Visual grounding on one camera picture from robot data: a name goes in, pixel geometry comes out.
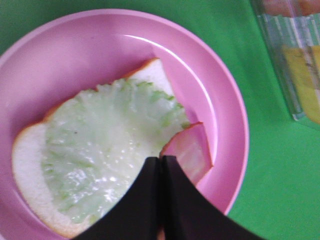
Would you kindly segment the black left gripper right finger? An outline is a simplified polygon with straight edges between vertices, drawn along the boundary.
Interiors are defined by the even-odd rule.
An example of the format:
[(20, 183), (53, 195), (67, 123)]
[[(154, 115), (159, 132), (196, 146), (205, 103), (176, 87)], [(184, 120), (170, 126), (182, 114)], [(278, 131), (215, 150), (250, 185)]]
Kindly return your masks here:
[(165, 239), (260, 239), (213, 206), (188, 179), (175, 156), (163, 156), (161, 167)]

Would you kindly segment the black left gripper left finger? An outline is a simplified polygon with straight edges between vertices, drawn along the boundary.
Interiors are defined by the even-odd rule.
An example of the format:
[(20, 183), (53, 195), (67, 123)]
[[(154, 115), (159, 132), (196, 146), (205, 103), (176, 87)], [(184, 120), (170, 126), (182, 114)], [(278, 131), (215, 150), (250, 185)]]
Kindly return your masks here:
[(75, 240), (156, 240), (161, 164), (148, 157), (129, 190), (100, 220)]

